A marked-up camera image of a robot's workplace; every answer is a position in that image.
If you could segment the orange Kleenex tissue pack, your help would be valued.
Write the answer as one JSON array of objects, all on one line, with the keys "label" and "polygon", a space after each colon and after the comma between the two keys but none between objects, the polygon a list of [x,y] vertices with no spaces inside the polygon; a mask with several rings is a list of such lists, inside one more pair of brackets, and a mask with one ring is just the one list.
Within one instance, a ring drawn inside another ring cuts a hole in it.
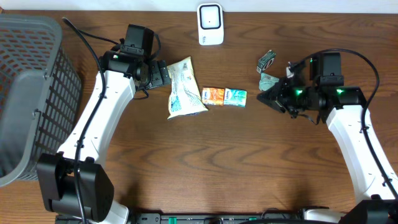
[{"label": "orange Kleenex tissue pack", "polygon": [[204,87],[202,89],[201,100],[206,105],[223,105],[224,104],[224,89]]}]

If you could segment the large white wet-wipes pack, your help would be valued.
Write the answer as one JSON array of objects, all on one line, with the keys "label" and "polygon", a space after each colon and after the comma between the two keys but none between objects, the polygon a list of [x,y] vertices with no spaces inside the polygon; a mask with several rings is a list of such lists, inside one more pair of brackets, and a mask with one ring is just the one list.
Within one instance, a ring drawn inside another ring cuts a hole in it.
[{"label": "large white wet-wipes pack", "polygon": [[172,90],[168,101],[170,113],[168,119],[208,111],[201,101],[191,57],[169,65],[167,70],[172,81]]}]

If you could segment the teal crinkled snack packet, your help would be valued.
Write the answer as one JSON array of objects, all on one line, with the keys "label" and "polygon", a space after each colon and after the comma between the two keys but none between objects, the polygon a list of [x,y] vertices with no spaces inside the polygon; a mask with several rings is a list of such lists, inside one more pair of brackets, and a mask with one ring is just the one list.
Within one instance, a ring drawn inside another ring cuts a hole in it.
[{"label": "teal crinkled snack packet", "polygon": [[261,79],[259,81],[259,89],[261,91],[267,91],[268,89],[272,88],[278,81],[279,78],[273,77],[266,73],[261,73]]}]

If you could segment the small dark green box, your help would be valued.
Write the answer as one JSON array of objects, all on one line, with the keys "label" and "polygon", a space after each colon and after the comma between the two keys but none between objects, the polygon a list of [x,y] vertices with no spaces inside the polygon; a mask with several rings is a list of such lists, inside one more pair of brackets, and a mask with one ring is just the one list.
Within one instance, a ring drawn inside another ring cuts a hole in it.
[{"label": "small dark green box", "polygon": [[262,56],[257,63],[256,71],[258,73],[264,72],[267,68],[269,68],[274,60],[276,53],[273,50],[269,50],[264,56]]}]

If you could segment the green Kleenex tissue pack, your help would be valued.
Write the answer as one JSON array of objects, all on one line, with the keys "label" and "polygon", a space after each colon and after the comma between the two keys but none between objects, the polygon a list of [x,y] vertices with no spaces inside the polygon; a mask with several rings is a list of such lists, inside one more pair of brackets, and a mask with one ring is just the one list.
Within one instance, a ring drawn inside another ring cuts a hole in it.
[{"label": "green Kleenex tissue pack", "polygon": [[224,91],[224,105],[245,107],[247,91],[226,88]]}]

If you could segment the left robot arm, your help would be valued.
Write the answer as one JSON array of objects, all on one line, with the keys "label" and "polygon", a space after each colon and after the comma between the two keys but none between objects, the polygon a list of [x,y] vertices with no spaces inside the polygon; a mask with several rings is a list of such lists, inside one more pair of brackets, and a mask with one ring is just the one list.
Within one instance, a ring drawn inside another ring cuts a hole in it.
[{"label": "left robot arm", "polygon": [[130,24],[126,36],[99,57],[95,87],[72,133],[56,154],[42,154],[37,175],[44,207],[77,223],[127,223],[104,170],[110,140],[135,93],[171,83],[165,60],[152,51],[159,36]]}]

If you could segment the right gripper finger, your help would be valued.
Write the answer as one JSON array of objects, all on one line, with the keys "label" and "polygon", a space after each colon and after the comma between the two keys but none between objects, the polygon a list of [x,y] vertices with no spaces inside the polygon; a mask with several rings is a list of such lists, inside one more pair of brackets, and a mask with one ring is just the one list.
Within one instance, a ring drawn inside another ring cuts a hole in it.
[{"label": "right gripper finger", "polygon": [[280,113],[285,113],[285,108],[278,102],[277,93],[267,90],[257,95],[257,100]]},{"label": "right gripper finger", "polygon": [[280,78],[277,82],[275,82],[270,88],[269,91],[271,93],[278,93],[281,91],[282,87],[287,83],[288,78]]}]

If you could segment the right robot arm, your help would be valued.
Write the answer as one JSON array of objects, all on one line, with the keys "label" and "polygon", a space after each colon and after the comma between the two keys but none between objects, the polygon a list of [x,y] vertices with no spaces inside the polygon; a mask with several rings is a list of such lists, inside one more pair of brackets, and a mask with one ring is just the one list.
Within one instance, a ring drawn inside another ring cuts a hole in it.
[{"label": "right robot arm", "polygon": [[344,49],[326,49],[289,63],[284,78],[265,73],[275,59],[269,50],[257,64],[257,99],[291,118],[317,111],[313,123],[325,123],[336,139],[354,188],[356,205],[347,213],[327,207],[302,208],[296,215],[272,212],[258,223],[397,223],[397,174],[376,136],[366,98],[358,86],[345,86]]}]

